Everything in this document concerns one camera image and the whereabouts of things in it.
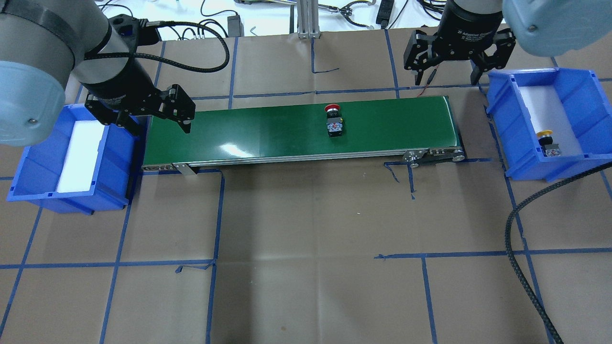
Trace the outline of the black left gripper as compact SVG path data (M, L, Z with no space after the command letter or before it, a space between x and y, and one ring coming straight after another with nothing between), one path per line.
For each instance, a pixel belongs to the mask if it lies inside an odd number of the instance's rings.
M155 116L172 120L189 134L196 105L178 84L162 91L146 73L138 53L88 53L84 57L85 74L79 81L88 91L85 108L100 124L123 128L134 137L141 126L131 116Z

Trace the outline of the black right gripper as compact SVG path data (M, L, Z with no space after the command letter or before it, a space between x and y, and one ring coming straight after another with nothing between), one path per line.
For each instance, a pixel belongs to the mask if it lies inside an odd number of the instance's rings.
M470 82L477 85L485 72L505 68L516 46L512 29L498 31L502 19L501 5L446 5L436 34L420 29L411 33L404 69L415 75L419 86L424 71L442 60L470 59ZM486 50L492 45L495 52L489 56Z

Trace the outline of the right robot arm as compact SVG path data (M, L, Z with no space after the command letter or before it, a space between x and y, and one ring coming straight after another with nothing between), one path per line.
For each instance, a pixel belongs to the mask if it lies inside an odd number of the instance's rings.
M611 30L609 0L448 0L437 32L416 29L404 69L420 85L424 71L445 61L472 61L470 82L507 66L516 45L555 57L588 46Z

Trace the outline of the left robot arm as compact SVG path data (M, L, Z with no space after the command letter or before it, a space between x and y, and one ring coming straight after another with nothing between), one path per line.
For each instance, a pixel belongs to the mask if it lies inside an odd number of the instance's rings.
M70 77L88 92L85 108L103 126L140 133L136 116L176 122L190 133L195 104L179 85L161 91L137 55L160 41L162 21L107 18L93 0L1 2L1 143L42 143L65 104Z

